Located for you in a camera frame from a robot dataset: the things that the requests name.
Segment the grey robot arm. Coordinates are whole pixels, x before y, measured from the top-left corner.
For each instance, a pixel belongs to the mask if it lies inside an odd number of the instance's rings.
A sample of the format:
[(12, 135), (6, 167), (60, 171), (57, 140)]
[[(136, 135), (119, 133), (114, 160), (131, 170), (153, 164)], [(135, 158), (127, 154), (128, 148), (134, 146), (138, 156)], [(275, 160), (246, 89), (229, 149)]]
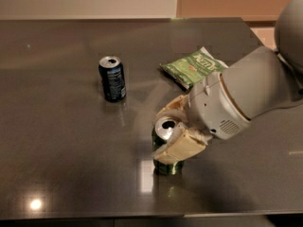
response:
[(293, 0), (275, 26), (276, 49), (261, 46), (222, 72), (196, 83), (155, 117), (175, 126), (152, 158), (173, 165), (203, 151), (213, 138), (229, 139), (275, 109), (302, 103), (303, 0)]

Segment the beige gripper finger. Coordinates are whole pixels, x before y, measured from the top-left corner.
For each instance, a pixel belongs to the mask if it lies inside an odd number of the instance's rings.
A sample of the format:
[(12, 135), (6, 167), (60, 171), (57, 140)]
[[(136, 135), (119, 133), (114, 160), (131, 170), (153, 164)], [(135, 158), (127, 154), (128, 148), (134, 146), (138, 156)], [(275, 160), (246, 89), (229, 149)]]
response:
[(155, 124), (160, 118), (164, 116), (173, 117), (181, 122), (187, 123), (188, 117), (186, 112), (188, 95), (178, 96), (169, 104), (162, 108), (153, 118), (152, 124)]
[(205, 150), (211, 139), (211, 134), (178, 123), (169, 140), (152, 157), (164, 165), (173, 165)]

